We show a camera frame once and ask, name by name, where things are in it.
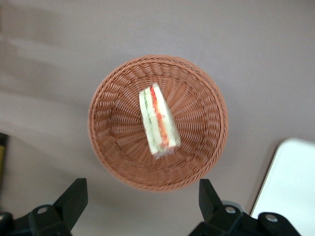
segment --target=woven pattern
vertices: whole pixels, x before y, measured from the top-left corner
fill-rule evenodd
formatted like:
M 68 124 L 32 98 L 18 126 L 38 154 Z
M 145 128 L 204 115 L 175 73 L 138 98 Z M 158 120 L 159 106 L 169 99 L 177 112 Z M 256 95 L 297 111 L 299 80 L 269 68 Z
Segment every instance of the woven pattern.
M 158 83 L 182 139 L 174 154 L 155 160 L 142 123 L 139 92 Z M 128 61 L 100 84 L 89 110 L 92 146 L 121 181 L 143 190 L 170 191 L 205 175 L 227 137 L 220 90 L 200 68 L 182 58 L 148 55 Z

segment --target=basket rim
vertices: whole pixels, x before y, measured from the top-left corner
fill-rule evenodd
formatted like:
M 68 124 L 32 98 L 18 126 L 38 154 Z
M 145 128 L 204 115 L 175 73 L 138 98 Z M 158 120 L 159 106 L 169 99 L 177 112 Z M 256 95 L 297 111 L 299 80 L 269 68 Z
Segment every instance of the basket rim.
M 111 167 L 110 164 L 108 164 L 105 161 L 106 155 L 103 155 L 101 150 L 100 150 L 100 144 L 97 141 L 96 137 L 96 131 L 95 131 L 95 122 L 94 122 L 94 115 L 95 115 L 95 104 L 97 104 L 99 100 L 100 94 L 111 84 L 111 81 L 118 75 L 126 72 L 128 70 L 128 66 L 137 63 L 139 64 L 147 64 L 148 61 L 152 61 L 150 63 L 165 63 L 168 65 L 174 65 L 177 67 L 180 67 L 184 70 L 186 70 L 188 73 L 192 73 L 196 76 L 196 78 L 200 81 L 207 81 L 207 83 L 204 83 L 204 85 L 210 89 L 210 91 L 215 94 L 214 99 L 215 102 L 218 106 L 219 110 L 219 115 L 220 115 L 220 137 L 217 142 L 217 145 L 214 149 L 213 156 L 215 157 L 215 161 L 213 164 L 210 162 L 207 163 L 207 165 L 204 168 L 201 168 L 201 170 L 195 174 L 192 178 L 188 179 L 182 179 L 177 182 L 172 182 L 170 185 L 162 185 L 162 186 L 157 186 L 157 185 L 145 185 L 141 183 L 137 183 L 135 181 L 132 181 L 130 178 L 120 174 L 117 172 L 115 169 Z M 225 104 L 225 100 L 222 96 L 222 93 L 219 89 L 219 87 L 216 85 L 216 83 L 212 80 L 212 78 L 204 72 L 201 68 L 193 64 L 192 62 L 180 58 L 180 57 L 174 57 L 174 56 L 169 56 L 169 55 L 145 55 L 141 57 L 137 57 L 134 59 L 131 59 L 118 67 L 116 67 L 110 74 L 108 74 L 103 81 L 100 83 L 100 85 L 97 87 L 93 98 L 90 103 L 89 107 L 89 118 L 88 118 L 88 132 L 89 132 L 89 137 L 90 137 L 90 142 L 92 144 L 93 150 L 99 159 L 99 161 L 106 167 L 106 169 L 116 178 L 118 178 L 120 181 L 129 184 L 133 187 L 136 187 L 141 190 L 149 190 L 149 191 L 154 191 L 154 192 L 161 192 L 161 191 L 171 191 L 179 188 L 183 188 L 202 176 L 204 176 L 218 161 L 220 155 L 223 152 L 226 140 L 227 140 L 227 135 L 228 135 L 228 114 L 227 114 L 227 108 Z

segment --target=round wicker basket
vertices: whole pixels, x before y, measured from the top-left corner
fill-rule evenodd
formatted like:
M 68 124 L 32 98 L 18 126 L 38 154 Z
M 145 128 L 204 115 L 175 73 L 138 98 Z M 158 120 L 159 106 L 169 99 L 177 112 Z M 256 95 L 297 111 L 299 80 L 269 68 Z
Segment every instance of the round wicker basket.
M 149 151 L 139 92 L 158 83 L 182 139 L 172 155 L 156 160 Z M 121 181 L 150 191 L 170 191 L 205 175 L 227 137 L 227 111 L 213 80 L 182 58 L 147 55 L 126 62 L 100 84 L 89 110 L 92 146 Z

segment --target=sandwich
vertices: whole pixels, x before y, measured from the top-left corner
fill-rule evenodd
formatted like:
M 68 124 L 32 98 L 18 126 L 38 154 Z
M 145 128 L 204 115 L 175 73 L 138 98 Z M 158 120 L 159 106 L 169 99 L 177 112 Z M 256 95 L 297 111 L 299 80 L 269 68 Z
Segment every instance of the sandwich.
M 139 102 L 151 154 L 160 158 L 173 153 L 181 138 L 158 84 L 142 90 Z

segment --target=sandwich filling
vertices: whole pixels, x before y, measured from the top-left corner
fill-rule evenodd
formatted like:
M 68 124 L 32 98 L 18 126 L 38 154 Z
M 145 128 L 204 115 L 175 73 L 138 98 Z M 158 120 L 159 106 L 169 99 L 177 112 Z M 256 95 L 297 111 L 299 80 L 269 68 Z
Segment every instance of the sandwich filling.
M 158 129 L 159 129 L 160 135 L 162 137 L 162 143 L 160 144 L 160 148 L 167 148 L 169 145 L 169 139 L 167 137 L 167 132 L 166 132 L 166 129 L 164 127 L 163 120 L 162 120 L 163 116 L 161 115 L 160 110 L 158 108 L 158 100 L 157 100 L 156 93 L 154 91 L 153 86 L 150 87 L 150 94 L 151 94 L 151 98 L 152 98 L 152 103 L 153 103 L 155 115 L 157 117 Z M 147 102 L 146 93 L 144 93 L 144 101 L 145 101 L 146 110 L 148 110 L 148 102 Z

